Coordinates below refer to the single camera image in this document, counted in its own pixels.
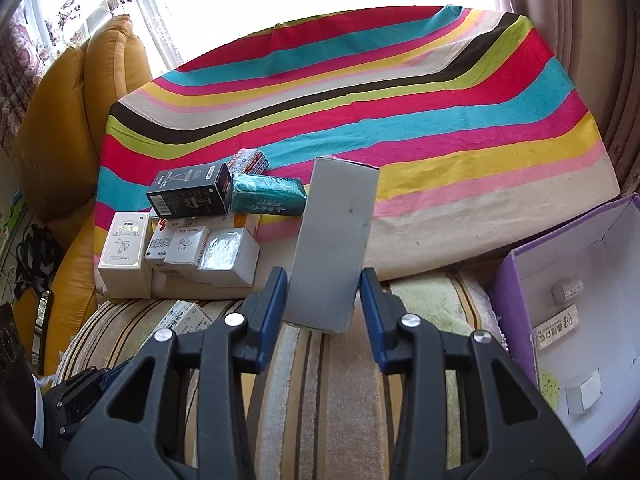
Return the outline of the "black barcode box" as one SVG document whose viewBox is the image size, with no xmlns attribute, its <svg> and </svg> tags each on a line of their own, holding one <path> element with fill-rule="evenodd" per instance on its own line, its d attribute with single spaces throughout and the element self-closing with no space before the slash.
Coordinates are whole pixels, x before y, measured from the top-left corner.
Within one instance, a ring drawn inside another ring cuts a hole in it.
<svg viewBox="0 0 640 480">
<path fill-rule="evenodd" d="M 160 171 L 146 191 L 158 218 L 224 216 L 232 179 L 225 162 Z"/>
</svg>

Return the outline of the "mustard yellow sofa pillow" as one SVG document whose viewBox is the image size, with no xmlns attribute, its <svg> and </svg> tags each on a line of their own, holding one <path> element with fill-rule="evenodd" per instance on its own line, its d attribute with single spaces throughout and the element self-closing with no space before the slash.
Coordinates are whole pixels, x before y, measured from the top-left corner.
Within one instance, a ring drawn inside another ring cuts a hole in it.
<svg viewBox="0 0 640 480">
<path fill-rule="evenodd" d="M 142 41 L 127 14 L 67 48 L 38 84 L 11 153 L 26 204 L 62 249 L 49 286 L 53 299 L 39 355 L 51 375 L 96 310 L 94 210 L 108 112 L 152 78 Z"/>
</svg>

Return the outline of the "small white diamond box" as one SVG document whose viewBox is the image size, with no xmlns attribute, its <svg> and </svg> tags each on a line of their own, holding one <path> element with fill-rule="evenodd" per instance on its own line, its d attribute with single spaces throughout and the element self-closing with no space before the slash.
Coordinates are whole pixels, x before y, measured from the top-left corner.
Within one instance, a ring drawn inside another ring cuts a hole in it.
<svg viewBox="0 0 640 480">
<path fill-rule="evenodd" d="M 196 269 L 200 264 L 206 240 L 207 226 L 185 226 L 175 230 L 165 256 L 165 263 L 179 268 Z"/>
</svg>

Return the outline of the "purple storage box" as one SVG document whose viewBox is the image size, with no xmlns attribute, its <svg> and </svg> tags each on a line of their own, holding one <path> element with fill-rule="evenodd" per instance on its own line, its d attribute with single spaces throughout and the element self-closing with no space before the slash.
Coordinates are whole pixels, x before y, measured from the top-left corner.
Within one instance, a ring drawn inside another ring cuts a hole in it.
<svg viewBox="0 0 640 480">
<path fill-rule="evenodd" d="M 555 414 L 593 462 L 639 409 L 638 196 L 513 249 L 488 290 L 512 358 L 555 391 Z"/>
</svg>

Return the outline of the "rainbow striped cushion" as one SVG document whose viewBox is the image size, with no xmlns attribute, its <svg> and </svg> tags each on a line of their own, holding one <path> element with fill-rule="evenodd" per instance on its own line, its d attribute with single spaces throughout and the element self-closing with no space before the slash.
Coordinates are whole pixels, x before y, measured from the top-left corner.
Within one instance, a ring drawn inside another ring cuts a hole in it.
<svg viewBox="0 0 640 480">
<path fill-rule="evenodd" d="M 490 252 L 620 192 L 593 114 L 529 18 L 386 6 L 255 32 L 117 101 L 96 246 L 117 211 L 150 208 L 159 172 L 242 148 L 302 181 L 320 156 L 378 168 L 366 261 L 380 278 Z"/>
</svg>

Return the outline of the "tall yellow white box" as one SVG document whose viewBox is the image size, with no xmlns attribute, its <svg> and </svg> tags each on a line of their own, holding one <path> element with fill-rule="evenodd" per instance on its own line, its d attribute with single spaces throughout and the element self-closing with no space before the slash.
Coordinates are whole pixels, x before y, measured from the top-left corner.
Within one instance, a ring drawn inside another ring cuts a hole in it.
<svg viewBox="0 0 640 480">
<path fill-rule="evenodd" d="M 565 337 L 579 325 L 579 316 L 576 304 L 570 304 L 552 318 L 533 328 L 535 348 L 538 351 L 550 347 L 561 338 Z"/>
</svg>

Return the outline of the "small red white box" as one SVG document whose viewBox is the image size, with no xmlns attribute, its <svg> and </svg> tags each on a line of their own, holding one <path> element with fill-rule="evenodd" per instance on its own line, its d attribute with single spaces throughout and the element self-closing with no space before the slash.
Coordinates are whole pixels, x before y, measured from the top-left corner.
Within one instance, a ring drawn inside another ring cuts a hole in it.
<svg viewBox="0 0 640 480">
<path fill-rule="evenodd" d="M 230 174 L 263 174 L 268 167 L 267 157 L 256 148 L 241 148 L 228 162 Z"/>
</svg>

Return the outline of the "small white blue box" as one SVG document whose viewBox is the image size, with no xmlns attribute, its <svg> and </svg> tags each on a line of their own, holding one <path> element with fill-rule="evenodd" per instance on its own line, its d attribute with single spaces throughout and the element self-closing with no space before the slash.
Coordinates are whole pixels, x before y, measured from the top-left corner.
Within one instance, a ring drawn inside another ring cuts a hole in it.
<svg viewBox="0 0 640 480">
<path fill-rule="evenodd" d="M 551 289 L 551 295 L 554 303 L 560 306 L 580 296 L 584 289 L 585 285 L 581 278 L 570 278 L 554 284 Z"/>
</svg>

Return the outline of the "small grey white box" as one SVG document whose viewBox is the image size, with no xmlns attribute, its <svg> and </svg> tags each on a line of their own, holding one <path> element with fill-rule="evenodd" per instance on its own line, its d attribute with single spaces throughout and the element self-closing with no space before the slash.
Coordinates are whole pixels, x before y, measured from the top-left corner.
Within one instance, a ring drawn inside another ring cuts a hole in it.
<svg viewBox="0 0 640 480">
<path fill-rule="evenodd" d="M 252 287 L 260 246 L 247 228 L 212 231 L 195 281 L 220 288 Z"/>
</svg>

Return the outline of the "grey white long box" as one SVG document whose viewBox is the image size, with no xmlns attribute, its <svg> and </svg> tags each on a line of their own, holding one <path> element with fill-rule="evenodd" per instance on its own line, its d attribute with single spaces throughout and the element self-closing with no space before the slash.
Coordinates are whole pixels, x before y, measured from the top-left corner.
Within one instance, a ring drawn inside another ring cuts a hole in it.
<svg viewBox="0 0 640 480">
<path fill-rule="evenodd" d="M 366 254 L 378 168 L 318 157 L 295 246 L 283 319 L 340 334 L 348 330 Z"/>
</svg>

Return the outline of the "striped beige seat cushion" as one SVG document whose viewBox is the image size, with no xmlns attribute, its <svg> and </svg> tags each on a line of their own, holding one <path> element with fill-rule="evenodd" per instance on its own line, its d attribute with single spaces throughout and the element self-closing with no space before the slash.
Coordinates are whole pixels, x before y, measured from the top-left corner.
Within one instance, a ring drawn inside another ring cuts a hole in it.
<svg viewBox="0 0 640 480">
<path fill-rule="evenodd" d="M 490 299 L 474 276 L 433 272 L 382 284 L 439 330 L 468 336 L 488 330 L 507 349 Z M 131 358 L 178 300 L 104 301 L 72 339 L 57 382 Z M 194 302 L 212 321 L 243 300 Z M 399 426 L 402 376 L 383 376 L 372 358 L 359 300 L 344 334 L 283 325 L 270 362 L 242 377 L 250 455 L 257 479 L 387 479 Z M 446 373 L 447 459 L 461 464 L 454 372 Z"/>
</svg>

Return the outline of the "white green medicine box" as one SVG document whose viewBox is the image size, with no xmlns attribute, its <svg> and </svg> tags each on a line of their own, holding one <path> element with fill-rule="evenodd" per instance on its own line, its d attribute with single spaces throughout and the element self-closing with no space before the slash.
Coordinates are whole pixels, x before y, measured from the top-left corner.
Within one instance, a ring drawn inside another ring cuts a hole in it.
<svg viewBox="0 0 640 480">
<path fill-rule="evenodd" d="M 177 335 L 200 332 L 209 328 L 212 321 L 194 302 L 176 301 L 160 319 L 152 333 L 158 330 L 172 330 Z"/>
</svg>

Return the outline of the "small silver white box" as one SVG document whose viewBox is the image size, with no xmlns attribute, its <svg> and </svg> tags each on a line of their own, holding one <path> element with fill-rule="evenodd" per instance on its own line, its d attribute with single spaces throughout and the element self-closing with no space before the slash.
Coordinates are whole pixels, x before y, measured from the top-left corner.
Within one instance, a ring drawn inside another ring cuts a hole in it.
<svg viewBox="0 0 640 480">
<path fill-rule="evenodd" d="M 567 413 L 582 415 L 587 413 L 602 396 L 600 370 L 594 370 L 579 385 L 565 389 Z"/>
</svg>

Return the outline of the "white orange flat packet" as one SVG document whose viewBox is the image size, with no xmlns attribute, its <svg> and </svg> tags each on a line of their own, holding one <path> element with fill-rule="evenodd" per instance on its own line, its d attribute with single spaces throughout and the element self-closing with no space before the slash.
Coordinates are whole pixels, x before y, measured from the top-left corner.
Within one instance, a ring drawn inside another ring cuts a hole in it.
<svg viewBox="0 0 640 480">
<path fill-rule="evenodd" d="M 252 237 L 257 236 L 260 223 L 259 214 L 232 214 L 233 226 L 246 229 Z"/>
</svg>

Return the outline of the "white tall text box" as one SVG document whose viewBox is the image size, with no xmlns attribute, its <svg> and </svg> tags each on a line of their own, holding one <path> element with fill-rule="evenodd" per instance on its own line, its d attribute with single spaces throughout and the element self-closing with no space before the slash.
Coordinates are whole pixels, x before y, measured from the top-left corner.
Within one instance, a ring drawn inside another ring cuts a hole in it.
<svg viewBox="0 0 640 480">
<path fill-rule="evenodd" d="M 113 217 L 98 271 L 106 294 L 115 299 L 150 299 L 152 269 L 145 261 L 151 239 L 147 211 L 119 211 Z"/>
</svg>

